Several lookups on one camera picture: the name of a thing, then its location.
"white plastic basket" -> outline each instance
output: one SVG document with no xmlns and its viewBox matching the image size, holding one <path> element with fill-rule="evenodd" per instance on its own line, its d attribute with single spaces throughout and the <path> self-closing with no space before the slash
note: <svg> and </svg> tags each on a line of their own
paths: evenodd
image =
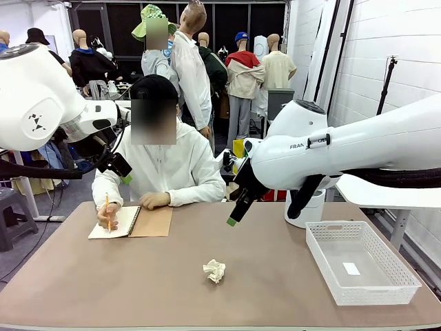
<svg viewBox="0 0 441 331">
<path fill-rule="evenodd" d="M 404 305 L 421 286 L 366 222 L 306 223 L 306 242 L 337 305 Z"/>
</svg>

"gray stool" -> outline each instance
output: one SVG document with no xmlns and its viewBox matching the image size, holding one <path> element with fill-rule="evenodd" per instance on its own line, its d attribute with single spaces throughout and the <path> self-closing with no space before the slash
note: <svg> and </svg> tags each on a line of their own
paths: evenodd
<svg viewBox="0 0 441 331">
<path fill-rule="evenodd" d="M 11 207 L 14 203 L 20 205 L 21 209 L 25 213 L 26 222 L 14 227 L 11 231 L 8 231 L 5 219 L 3 217 L 3 211 L 7 207 Z M 28 230 L 33 231 L 33 233 L 37 233 L 39 231 L 25 201 L 23 200 L 23 197 L 12 188 L 0 187 L 0 252 L 6 252 L 13 249 L 12 240 Z"/>
</svg>

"hand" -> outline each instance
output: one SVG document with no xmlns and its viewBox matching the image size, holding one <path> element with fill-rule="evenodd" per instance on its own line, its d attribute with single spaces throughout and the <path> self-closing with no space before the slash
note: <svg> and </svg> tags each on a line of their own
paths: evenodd
<svg viewBox="0 0 441 331">
<path fill-rule="evenodd" d="M 203 128 L 203 129 L 199 130 L 199 132 L 201 133 L 201 135 L 203 135 L 208 140 L 212 136 L 212 129 L 210 129 L 207 126 L 205 128 Z"/>
<path fill-rule="evenodd" d="M 170 204 L 170 194 L 165 193 L 147 193 L 141 197 L 140 204 L 145 209 L 152 210 L 155 207 L 162 207 Z"/>
<path fill-rule="evenodd" d="M 98 224 L 99 226 L 105 228 L 107 230 L 107 225 L 110 222 L 112 230 L 118 230 L 118 222 L 115 221 L 116 212 L 120 209 L 120 205 L 118 203 L 110 203 L 109 207 L 106 209 L 105 205 L 100 208 L 97 214 Z"/>
<path fill-rule="evenodd" d="M 83 92 L 84 92 L 84 95 L 88 97 L 89 96 L 89 86 L 83 87 Z"/>
</svg>

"gray pants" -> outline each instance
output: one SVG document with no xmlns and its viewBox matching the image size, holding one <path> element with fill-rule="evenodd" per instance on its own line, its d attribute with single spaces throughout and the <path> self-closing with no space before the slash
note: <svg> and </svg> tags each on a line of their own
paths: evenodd
<svg viewBox="0 0 441 331">
<path fill-rule="evenodd" d="M 233 140 L 245 139 L 249 135 L 249 118 L 251 117 L 251 99 L 242 99 L 228 95 L 229 128 L 227 148 L 233 148 Z"/>
</svg>

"spiral notebook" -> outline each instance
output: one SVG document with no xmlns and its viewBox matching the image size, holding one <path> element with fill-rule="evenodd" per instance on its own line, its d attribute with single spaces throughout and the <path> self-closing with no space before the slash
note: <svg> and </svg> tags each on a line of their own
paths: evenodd
<svg viewBox="0 0 441 331">
<path fill-rule="evenodd" d="M 162 207 L 146 210 L 142 207 L 122 207 L 116 213 L 118 230 L 109 233 L 98 224 L 89 234 L 89 239 L 111 239 L 119 237 L 166 237 L 172 221 L 172 208 Z"/>
</svg>

